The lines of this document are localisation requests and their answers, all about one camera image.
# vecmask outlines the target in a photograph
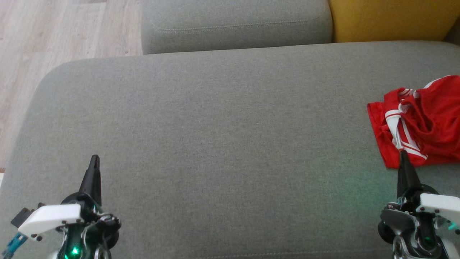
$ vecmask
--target white stripe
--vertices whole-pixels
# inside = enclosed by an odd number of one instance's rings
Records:
[[[412,94],[412,92],[413,92],[413,90],[412,90],[412,89],[409,89],[409,91],[408,91],[404,96],[409,96],[409,95]]]
[[[408,92],[410,92],[410,89],[406,89],[400,93],[398,93],[399,96],[406,95]]]
[[[417,149],[418,151],[420,151],[419,146],[418,146],[417,143],[412,139],[412,136],[410,135],[409,130],[408,130],[407,125],[406,125],[406,122],[404,121],[403,118],[401,118],[401,122],[402,122],[402,125],[403,125],[402,128],[404,129],[404,134],[406,135],[407,141],[409,142],[409,143],[408,143],[408,146],[409,146],[409,147],[412,147],[412,148],[415,148],[415,149]]]
[[[390,129],[391,135],[393,136],[393,144],[398,150],[403,147],[403,144],[401,143],[401,137],[398,132],[399,119],[399,115],[386,118],[386,124],[388,125],[388,129]]]
[[[387,112],[385,112],[385,118],[388,116],[388,115],[391,115],[391,114],[395,114],[395,113],[399,113],[399,110],[389,110]]]
[[[409,154],[413,154],[413,155],[416,155],[416,156],[420,156],[420,157],[422,157],[422,158],[425,159],[425,160],[428,159],[427,156],[424,156],[424,155],[422,155],[420,152],[415,151],[415,150],[413,150],[413,149],[411,149],[411,148],[408,148],[408,147],[405,147],[405,146],[403,146],[402,148],[403,148],[404,150],[406,150],[407,153],[409,153]]]
[[[430,87],[435,81],[437,81],[437,80],[439,80],[441,78],[438,78],[436,80],[433,80],[433,81],[429,82],[427,85],[425,85],[425,87],[423,87],[423,89]]]

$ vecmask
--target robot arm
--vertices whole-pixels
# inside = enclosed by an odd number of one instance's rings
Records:
[[[421,184],[406,151],[400,152],[397,202],[390,202],[380,215],[378,231],[393,244],[393,258],[460,259],[454,245],[436,235],[444,221],[456,229],[460,222],[460,199],[439,195]]]
[[[24,208],[11,221],[19,233],[2,253],[11,259],[26,240],[41,241],[41,234],[50,230],[64,233],[61,249],[53,259],[110,259],[110,249],[118,241],[121,223],[101,208],[101,175],[99,157],[93,155],[77,193],[69,195],[60,205],[40,203],[37,210]]]

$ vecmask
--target gray upholstery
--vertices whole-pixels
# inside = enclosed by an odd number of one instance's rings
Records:
[[[41,82],[0,189],[0,240],[59,203],[101,157],[121,258],[389,258],[396,196],[366,104],[460,72],[460,47],[370,42],[67,63]],[[458,165],[420,168],[460,195]],[[58,234],[17,258],[45,258]]]
[[[144,54],[330,43],[327,0],[144,0]]]

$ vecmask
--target yellow pillow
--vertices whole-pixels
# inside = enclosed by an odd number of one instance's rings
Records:
[[[329,0],[334,41],[442,41],[460,0]]]

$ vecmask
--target sofa seat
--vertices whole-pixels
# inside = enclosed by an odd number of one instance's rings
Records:
[[[320,44],[89,59],[40,83],[0,189],[0,240],[23,207],[58,204],[101,157],[113,258],[389,258],[396,199],[367,103],[460,71],[460,47]],[[418,170],[460,195],[460,166]],[[457,242],[453,234],[447,234]],[[27,242],[46,258],[62,237]]]

